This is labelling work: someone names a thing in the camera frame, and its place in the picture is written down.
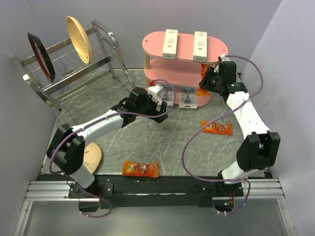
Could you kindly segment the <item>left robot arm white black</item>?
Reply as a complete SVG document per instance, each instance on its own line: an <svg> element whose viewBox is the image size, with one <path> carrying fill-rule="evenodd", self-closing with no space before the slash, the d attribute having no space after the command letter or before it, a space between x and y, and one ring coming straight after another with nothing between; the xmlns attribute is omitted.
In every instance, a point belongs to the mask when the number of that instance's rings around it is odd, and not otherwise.
<svg viewBox="0 0 315 236"><path fill-rule="evenodd" d="M137 116L153 119L157 123L167 119L166 102L158 108L158 96L162 94L161 85L148 89L136 87L129 97L113 106L105 114L81 125L70 127L61 125L48 147L46 155L62 172L80 185L80 192L93 197L98 191L95 177L84 166L86 146L99 137L116 129L121 129L135 121Z"/></svg>

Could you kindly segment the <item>pink three-tier shelf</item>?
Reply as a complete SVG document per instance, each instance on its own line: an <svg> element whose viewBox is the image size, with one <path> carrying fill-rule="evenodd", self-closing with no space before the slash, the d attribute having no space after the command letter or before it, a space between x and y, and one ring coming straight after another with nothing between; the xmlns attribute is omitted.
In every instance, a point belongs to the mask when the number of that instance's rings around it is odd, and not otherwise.
<svg viewBox="0 0 315 236"><path fill-rule="evenodd" d="M147 34L142 41L144 51L145 67L144 73L147 77L146 86L151 80L164 79L175 87L176 104L181 98L180 90L192 88L196 93L197 107L208 104L211 98L209 92L197 92L201 81L201 63L194 62L193 45L194 35L179 33L177 40L177 53L175 59L164 59L162 50L165 32L155 31Z"/></svg>

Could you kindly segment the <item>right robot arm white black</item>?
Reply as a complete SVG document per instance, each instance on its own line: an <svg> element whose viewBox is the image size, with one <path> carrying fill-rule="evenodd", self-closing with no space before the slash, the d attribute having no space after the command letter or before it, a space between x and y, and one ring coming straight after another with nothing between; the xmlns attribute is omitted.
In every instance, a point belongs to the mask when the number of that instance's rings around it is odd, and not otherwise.
<svg viewBox="0 0 315 236"><path fill-rule="evenodd" d="M235 183L259 170L275 164L280 135L272 132L255 110L251 96L242 82L237 82L236 63L220 59L215 68L208 68L199 86L219 94L233 111L244 136L236 153L236 161L220 173L215 184L216 192L228 195Z"/></svg>

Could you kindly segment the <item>white razor box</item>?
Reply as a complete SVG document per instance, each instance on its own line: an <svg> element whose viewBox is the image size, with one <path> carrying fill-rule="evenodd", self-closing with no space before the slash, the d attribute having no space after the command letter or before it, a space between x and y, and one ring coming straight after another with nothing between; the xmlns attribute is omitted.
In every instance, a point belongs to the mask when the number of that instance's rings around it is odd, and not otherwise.
<svg viewBox="0 0 315 236"><path fill-rule="evenodd" d="M175 59L177 52L178 30L166 29L162 50L163 59Z"/></svg>
<svg viewBox="0 0 315 236"><path fill-rule="evenodd" d="M206 62L207 59L207 32L194 33L193 58L195 62Z"/></svg>

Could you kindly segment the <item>blue razor blister pack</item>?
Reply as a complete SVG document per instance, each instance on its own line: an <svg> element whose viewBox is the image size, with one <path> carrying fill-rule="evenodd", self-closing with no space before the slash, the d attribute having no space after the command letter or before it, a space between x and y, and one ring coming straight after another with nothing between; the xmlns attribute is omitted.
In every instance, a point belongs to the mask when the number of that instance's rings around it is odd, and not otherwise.
<svg viewBox="0 0 315 236"><path fill-rule="evenodd" d="M158 103L161 104L162 101L167 103L167 106L172 106L174 102L174 92L173 88L169 85L162 85L164 88L164 94L159 98Z"/></svg>
<svg viewBox="0 0 315 236"><path fill-rule="evenodd" d="M193 87L180 87L179 107L183 109L197 108L197 90Z"/></svg>

